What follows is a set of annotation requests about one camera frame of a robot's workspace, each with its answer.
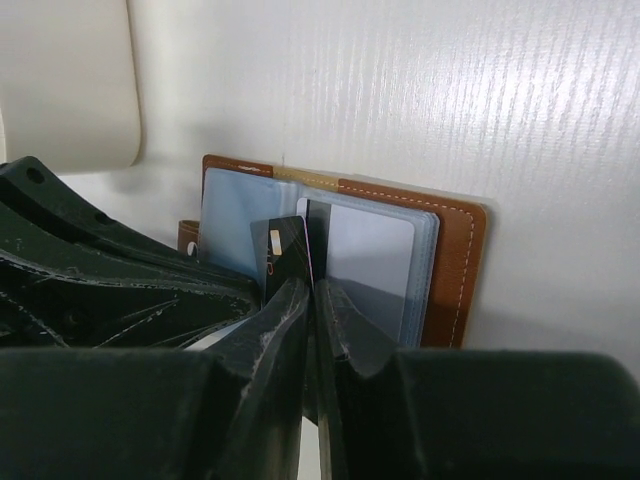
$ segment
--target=white surface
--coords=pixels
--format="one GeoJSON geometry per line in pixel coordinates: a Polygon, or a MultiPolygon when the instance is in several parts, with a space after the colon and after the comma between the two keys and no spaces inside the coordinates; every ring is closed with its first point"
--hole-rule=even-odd
{"type": "Polygon", "coordinates": [[[638,2],[130,6],[143,160],[68,179],[109,215],[175,244],[207,152],[481,196],[466,345],[608,352],[640,378],[638,2]]]}
{"type": "Polygon", "coordinates": [[[57,172],[129,166],[140,115],[126,0],[2,1],[0,109],[0,161],[34,155],[57,172]]]}

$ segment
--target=white stitching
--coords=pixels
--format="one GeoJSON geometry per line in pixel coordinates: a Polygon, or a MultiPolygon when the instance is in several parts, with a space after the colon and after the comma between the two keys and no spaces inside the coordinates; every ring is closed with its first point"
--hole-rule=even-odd
{"type": "Polygon", "coordinates": [[[279,178],[279,177],[289,177],[289,178],[293,178],[294,180],[298,180],[298,179],[302,179],[305,180],[309,183],[318,183],[320,185],[329,185],[331,187],[339,187],[339,184],[336,182],[323,182],[322,180],[317,180],[315,178],[310,178],[307,177],[305,175],[292,175],[290,173],[284,173],[284,172],[274,172],[275,175],[279,178]]]}
{"type": "Polygon", "coordinates": [[[464,213],[465,215],[467,215],[470,219],[471,219],[471,228],[469,230],[469,245],[467,247],[467,256],[464,260],[464,270],[462,271],[462,283],[460,284],[460,296],[458,297],[458,306],[456,307],[456,316],[455,319],[453,320],[453,326],[451,328],[451,338],[449,340],[449,348],[453,347],[453,340],[456,334],[456,327],[458,326],[458,320],[460,319],[460,308],[462,307],[462,296],[464,293],[464,287],[465,284],[467,282],[467,271],[469,269],[469,258],[471,256],[471,247],[473,245],[473,233],[475,230],[475,219],[473,218],[473,214],[471,214],[471,212],[467,212],[466,210],[462,210],[460,208],[456,208],[456,207],[450,207],[448,205],[442,205],[440,203],[432,203],[432,202],[427,202],[425,200],[419,200],[419,199],[415,199],[415,198],[409,198],[409,197],[400,197],[398,195],[389,195],[388,193],[383,193],[383,192],[374,192],[374,191],[370,191],[370,190],[363,190],[363,189],[359,189],[359,188],[353,188],[353,187],[348,187],[346,185],[338,185],[338,188],[344,188],[346,190],[353,190],[354,192],[360,192],[360,193],[368,193],[369,195],[374,195],[374,196],[383,196],[383,197],[387,197],[387,198],[393,198],[396,200],[404,200],[404,201],[408,201],[408,202],[414,202],[414,203],[422,203],[424,205],[431,205],[434,207],[439,207],[439,208],[445,208],[447,210],[454,210],[456,212],[460,212],[460,213],[464,213]]]}
{"type": "Polygon", "coordinates": [[[262,167],[248,167],[246,165],[242,165],[242,164],[233,164],[233,163],[228,163],[228,162],[218,162],[218,161],[212,161],[211,163],[205,164],[205,170],[207,168],[217,168],[218,166],[225,166],[225,167],[231,167],[231,168],[239,168],[241,170],[249,170],[252,172],[260,172],[260,173],[266,173],[267,175],[271,175],[271,171],[267,168],[262,168],[262,167]]]}

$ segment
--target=card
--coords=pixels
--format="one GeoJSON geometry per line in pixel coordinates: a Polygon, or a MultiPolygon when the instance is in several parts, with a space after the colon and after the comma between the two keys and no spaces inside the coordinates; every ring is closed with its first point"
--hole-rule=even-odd
{"type": "Polygon", "coordinates": [[[309,239],[301,216],[273,218],[268,222],[265,302],[289,278],[300,278],[313,288],[309,239]]]}
{"type": "Polygon", "coordinates": [[[356,307],[385,331],[403,318],[415,226],[385,212],[302,198],[314,280],[339,281],[356,307]]]}

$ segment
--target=white textured wall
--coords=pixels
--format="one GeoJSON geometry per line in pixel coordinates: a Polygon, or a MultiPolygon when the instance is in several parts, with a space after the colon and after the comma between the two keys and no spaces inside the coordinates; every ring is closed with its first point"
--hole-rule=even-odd
{"type": "Polygon", "coordinates": [[[469,347],[609,352],[640,377],[640,3],[131,0],[146,144],[69,178],[167,243],[215,152],[493,209],[469,347]]]}

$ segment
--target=leather wallet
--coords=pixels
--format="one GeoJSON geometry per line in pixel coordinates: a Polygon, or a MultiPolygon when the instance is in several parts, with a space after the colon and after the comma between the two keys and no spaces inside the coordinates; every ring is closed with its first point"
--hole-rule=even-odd
{"type": "MultiPolygon", "coordinates": [[[[481,204],[444,195],[368,183],[359,179],[334,177],[216,155],[206,155],[203,158],[203,182],[204,174],[209,168],[299,182],[329,192],[435,213],[440,220],[440,226],[420,344],[449,348],[462,345],[487,228],[487,212],[481,204]]],[[[198,223],[180,222],[178,249],[188,253],[196,248],[197,244],[198,223]]]]}
{"type": "Polygon", "coordinates": [[[440,223],[435,213],[209,168],[198,258],[247,275],[266,291],[265,223],[296,215],[309,225],[316,279],[339,281],[389,337],[419,346],[440,223]]]}

